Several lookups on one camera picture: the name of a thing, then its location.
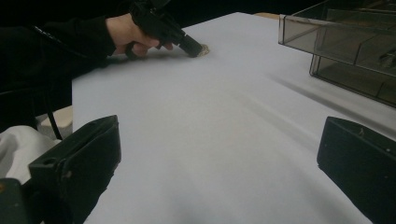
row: table surface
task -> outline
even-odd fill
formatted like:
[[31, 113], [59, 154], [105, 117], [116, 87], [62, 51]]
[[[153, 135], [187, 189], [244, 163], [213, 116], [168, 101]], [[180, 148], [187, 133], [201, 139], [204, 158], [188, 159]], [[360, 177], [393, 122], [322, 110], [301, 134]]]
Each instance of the table surface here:
[[87, 223], [370, 223], [316, 161], [328, 116], [396, 139], [396, 110], [309, 76], [278, 21], [188, 27], [210, 53], [153, 49], [73, 81], [74, 130], [118, 115], [122, 161]]

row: white table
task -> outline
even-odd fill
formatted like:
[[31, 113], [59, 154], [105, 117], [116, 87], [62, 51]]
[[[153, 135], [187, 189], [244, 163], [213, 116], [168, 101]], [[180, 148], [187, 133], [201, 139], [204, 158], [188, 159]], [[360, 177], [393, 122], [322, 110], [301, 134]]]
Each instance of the white table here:
[[185, 29], [211, 52], [156, 50], [73, 82], [74, 129], [118, 115], [122, 161], [87, 223], [370, 223], [316, 162], [325, 119], [396, 139], [396, 110], [309, 76], [278, 21]]

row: black sleeve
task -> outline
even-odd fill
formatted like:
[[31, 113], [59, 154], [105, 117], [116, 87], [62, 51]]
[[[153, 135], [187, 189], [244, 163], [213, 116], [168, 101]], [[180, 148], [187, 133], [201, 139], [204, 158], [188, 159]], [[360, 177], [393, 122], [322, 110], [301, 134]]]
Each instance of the black sleeve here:
[[114, 50], [105, 17], [0, 28], [0, 87], [78, 76]]

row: white cloth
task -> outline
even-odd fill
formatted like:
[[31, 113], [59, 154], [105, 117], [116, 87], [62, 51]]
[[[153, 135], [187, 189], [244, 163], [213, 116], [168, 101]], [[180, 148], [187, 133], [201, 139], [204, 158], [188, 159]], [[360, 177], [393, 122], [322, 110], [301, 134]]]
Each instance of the white cloth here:
[[0, 133], [0, 178], [30, 179], [28, 164], [54, 147], [51, 140], [29, 126], [14, 126]]

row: hand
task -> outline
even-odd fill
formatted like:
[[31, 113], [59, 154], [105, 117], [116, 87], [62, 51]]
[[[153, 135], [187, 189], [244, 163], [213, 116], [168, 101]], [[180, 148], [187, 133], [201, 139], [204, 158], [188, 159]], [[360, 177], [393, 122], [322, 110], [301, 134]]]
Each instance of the hand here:
[[[113, 55], [125, 53], [126, 47], [131, 42], [134, 44], [133, 52], [138, 57], [143, 57], [152, 47], [160, 45], [160, 41], [146, 35], [134, 24], [131, 14], [106, 19], [107, 30], [113, 39], [116, 50]], [[164, 45], [166, 49], [172, 49], [172, 43]]]

